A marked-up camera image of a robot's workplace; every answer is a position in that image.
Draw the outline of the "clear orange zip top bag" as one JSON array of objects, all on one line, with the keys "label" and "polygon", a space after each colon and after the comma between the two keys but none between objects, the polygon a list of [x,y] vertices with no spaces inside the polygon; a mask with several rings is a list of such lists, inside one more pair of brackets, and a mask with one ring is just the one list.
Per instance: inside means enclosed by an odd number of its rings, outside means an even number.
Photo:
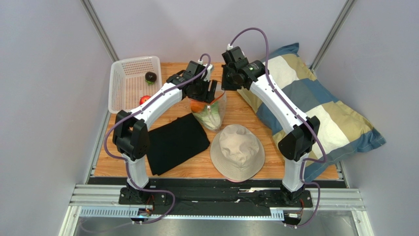
[{"label": "clear orange zip top bag", "polygon": [[210,103],[189,99],[190,110],[195,119],[206,129],[218,132],[226,112],[227,96],[224,90],[215,91],[215,99]]}]

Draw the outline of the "fake dark purple eggplant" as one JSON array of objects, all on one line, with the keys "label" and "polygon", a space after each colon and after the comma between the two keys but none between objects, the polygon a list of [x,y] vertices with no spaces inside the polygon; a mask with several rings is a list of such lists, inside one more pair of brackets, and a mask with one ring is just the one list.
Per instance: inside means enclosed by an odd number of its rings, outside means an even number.
[{"label": "fake dark purple eggplant", "polygon": [[153,85],[157,81],[157,74],[154,72],[147,72],[145,74],[145,81],[148,85]]}]

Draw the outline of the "fake red apple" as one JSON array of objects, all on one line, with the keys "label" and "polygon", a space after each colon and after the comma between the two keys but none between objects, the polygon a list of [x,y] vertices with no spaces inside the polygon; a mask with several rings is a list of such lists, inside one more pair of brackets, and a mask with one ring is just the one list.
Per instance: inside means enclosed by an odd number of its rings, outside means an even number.
[{"label": "fake red apple", "polygon": [[151,96],[149,96],[149,95],[145,95],[145,96],[143,96],[143,97],[141,97],[140,98],[140,101],[139,101],[139,105],[143,105],[144,103],[146,103],[149,99],[151,98]]}]

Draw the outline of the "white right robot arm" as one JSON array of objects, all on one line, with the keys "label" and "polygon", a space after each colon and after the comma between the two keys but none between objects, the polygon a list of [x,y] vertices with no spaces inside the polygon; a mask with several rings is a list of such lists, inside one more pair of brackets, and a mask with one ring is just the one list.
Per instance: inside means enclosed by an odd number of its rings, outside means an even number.
[{"label": "white right robot arm", "polygon": [[286,206],[299,203],[305,190],[303,161],[316,142],[319,119],[309,118],[299,110],[273,81],[267,67],[259,60],[249,62],[240,47],[228,45],[222,57],[225,61],[222,65],[222,89],[248,90],[257,96],[285,132],[285,137],[277,144],[285,157],[285,175],[277,197]]}]

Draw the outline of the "fake orange fruit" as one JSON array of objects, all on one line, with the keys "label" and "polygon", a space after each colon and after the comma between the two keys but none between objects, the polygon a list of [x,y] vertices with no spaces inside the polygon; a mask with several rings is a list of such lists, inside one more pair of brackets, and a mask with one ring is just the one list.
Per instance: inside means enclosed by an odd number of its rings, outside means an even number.
[{"label": "fake orange fruit", "polygon": [[206,103],[199,102],[199,101],[190,101],[190,109],[193,113],[200,113],[206,108]]}]

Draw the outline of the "fake pale cabbage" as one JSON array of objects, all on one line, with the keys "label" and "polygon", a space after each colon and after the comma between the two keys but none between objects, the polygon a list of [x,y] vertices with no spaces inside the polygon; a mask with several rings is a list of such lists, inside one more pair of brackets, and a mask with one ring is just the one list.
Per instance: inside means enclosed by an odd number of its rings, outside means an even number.
[{"label": "fake pale cabbage", "polygon": [[206,106],[202,112],[193,115],[208,130],[217,130],[221,127],[222,120],[218,108]]}]

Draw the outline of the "black folded cloth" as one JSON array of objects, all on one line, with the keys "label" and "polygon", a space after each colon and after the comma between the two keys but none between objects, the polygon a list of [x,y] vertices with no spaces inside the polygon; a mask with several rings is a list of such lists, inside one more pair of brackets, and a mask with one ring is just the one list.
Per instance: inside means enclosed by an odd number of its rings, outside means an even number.
[{"label": "black folded cloth", "polygon": [[210,141],[192,113],[149,132],[147,159],[153,175],[162,175],[205,151]]}]

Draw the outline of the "beige bucket hat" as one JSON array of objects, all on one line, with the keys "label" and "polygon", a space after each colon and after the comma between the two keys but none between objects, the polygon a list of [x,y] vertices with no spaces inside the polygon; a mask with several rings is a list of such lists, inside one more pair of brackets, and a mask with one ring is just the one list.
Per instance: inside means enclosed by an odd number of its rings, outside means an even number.
[{"label": "beige bucket hat", "polygon": [[244,182],[262,169],[265,150],[249,129],[231,124],[216,134],[210,146],[210,158],[227,180]]}]

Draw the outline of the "white plastic basket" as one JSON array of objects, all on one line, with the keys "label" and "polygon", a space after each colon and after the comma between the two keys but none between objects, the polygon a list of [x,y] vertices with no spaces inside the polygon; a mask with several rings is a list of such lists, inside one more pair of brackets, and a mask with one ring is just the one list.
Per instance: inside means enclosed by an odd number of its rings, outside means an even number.
[{"label": "white plastic basket", "polygon": [[[145,74],[154,72],[157,81],[148,85]],[[111,65],[108,111],[116,114],[139,106],[140,98],[153,96],[162,87],[160,59],[157,56],[136,57],[115,61]]]}]

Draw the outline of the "blue beige checked pillow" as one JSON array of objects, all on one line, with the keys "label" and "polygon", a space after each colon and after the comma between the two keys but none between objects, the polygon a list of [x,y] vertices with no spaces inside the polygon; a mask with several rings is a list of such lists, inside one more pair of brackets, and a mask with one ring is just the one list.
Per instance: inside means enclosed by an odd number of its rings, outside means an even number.
[{"label": "blue beige checked pillow", "polygon": [[306,181],[338,179],[336,164],[386,143],[361,114],[329,92],[298,55],[299,44],[280,47],[269,55],[269,72],[282,91],[308,117],[320,122],[318,138],[327,154],[325,163],[308,162]]}]

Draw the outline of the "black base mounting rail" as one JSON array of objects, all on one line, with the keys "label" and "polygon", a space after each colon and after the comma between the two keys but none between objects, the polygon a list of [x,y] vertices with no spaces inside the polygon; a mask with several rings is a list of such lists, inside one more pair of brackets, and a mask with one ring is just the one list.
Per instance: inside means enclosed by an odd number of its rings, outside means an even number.
[{"label": "black base mounting rail", "polygon": [[321,190],[307,188],[291,204],[281,197],[280,181],[251,180],[230,183],[222,179],[151,180],[157,193],[129,190],[122,178],[94,178],[78,184],[70,199],[84,217],[121,217],[135,220],[221,219],[283,220],[306,219],[321,211],[365,211],[357,189],[341,181],[320,181]]}]

